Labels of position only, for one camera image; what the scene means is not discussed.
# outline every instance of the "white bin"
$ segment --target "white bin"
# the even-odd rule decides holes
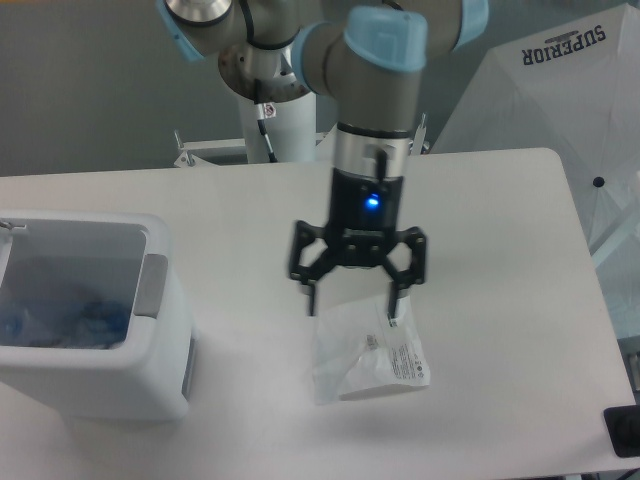
[[[0,211],[0,381],[64,415],[178,419],[194,332],[159,218]]]

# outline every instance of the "light blue joint cover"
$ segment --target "light blue joint cover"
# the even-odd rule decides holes
[[[180,53],[188,62],[198,62],[204,60],[204,57],[198,52],[191,42],[185,37],[184,33],[178,28],[176,22],[171,17],[171,14],[167,11],[167,7],[164,4],[164,0],[156,0],[156,8],[160,13],[160,17],[164,22],[169,34],[173,38],[173,41],[178,46]]]
[[[454,50],[479,37],[489,23],[489,0],[462,0],[462,24]]]
[[[420,14],[356,7],[349,14],[344,40],[353,52],[379,67],[415,72],[427,64],[427,21]]]
[[[309,85],[307,85],[307,81],[304,78],[304,70],[302,68],[304,59],[302,56],[302,52],[304,51],[304,44],[307,41],[307,38],[309,38],[311,32],[313,32],[320,25],[330,24],[329,22],[318,22],[313,23],[308,27],[304,27],[298,32],[296,39],[293,41],[293,46],[291,47],[291,68],[293,69],[293,74],[302,85],[312,91],[313,89]]]

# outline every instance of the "clear plastic bag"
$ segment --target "clear plastic bag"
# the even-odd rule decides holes
[[[409,298],[387,316],[384,296],[346,303],[317,320],[313,349],[315,400],[319,405],[415,390],[429,385]]]

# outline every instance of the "blue led light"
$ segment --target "blue led light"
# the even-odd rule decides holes
[[[378,194],[372,193],[371,195],[369,195],[369,197],[367,197],[367,200],[365,201],[365,206],[369,210],[376,210],[380,206],[380,198],[378,197]]]

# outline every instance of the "white tabletop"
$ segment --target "white tabletop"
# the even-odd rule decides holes
[[[180,423],[63,419],[0,385],[0,470],[21,479],[501,479],[626,469],[602,410],[633,403],[575,208],[548,150],[412,159],[400,227],[430,238],[411,302],[427,389],[316,406],[314,321],[285,276],[330,166],[0,179],[2,208],[154,213],[202,338]],[[386,293],[339,269],[319,308]]]

